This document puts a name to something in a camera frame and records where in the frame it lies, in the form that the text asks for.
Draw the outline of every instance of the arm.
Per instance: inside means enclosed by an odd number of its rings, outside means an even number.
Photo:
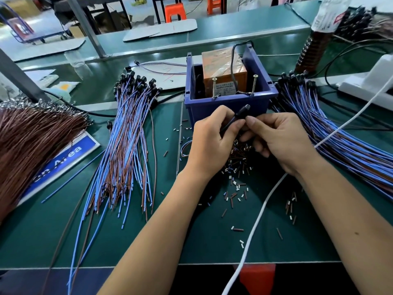
[[[302,184],[359,292],[391,294],[393,227],[317,153],[295,114],[264,114],[246,122],[250,130],[241,140],[256,135],[256,151],[272,153]]]
[[[225,164],[244,120],[220,137],[234,113],[220,106],[194,126],[187,165],[170,192],[113,269],[98,295],[168,294],[191,217],[209,180]]]

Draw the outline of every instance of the dark brown liquid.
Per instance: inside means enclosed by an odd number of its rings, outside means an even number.
[[[311,31],[310,36],[300,53],[296,62],[295,72],[302,73],[307,70],[309,73],[316,71],[333,33],[321,33]]]

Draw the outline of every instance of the blue sign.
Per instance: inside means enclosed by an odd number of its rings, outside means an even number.
[[[82,133],[72,142],[71,146],[64,148],[39,172],[21,197],[19,205],[60,177],[98,147],[99,143],[91,135],[86,132]]]

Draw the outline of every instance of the orange box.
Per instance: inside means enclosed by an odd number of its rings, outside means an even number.
[[[206,97],[213,96],[213,78],[216,77],[216,95],[227,96],[236,94],[236,89],[231,78],[232,47],[216,49],[202,53],[203,82]],[[233,74],[237,81],[238,90],[246,91],[247,70],[242,59],[235,53],[233,55]]]

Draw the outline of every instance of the hand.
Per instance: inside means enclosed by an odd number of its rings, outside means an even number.
[[[231,109],[221,105],[209,117],[194,125],[193,142],[185,169],[191,169],[193,174],[203,174],[206,183],[228,160],[233,141],[245,124],[244,119],[233,122],[221,138],[222,123],[228,123],[234,115]]]
[[[245,142],[256,135],[255,150],[264,157],[272,153],[284,171],[293,176],[319,157],[294,113],[265,113],[257,118],[247,116],[246,125],[249,130],[240,141]]]

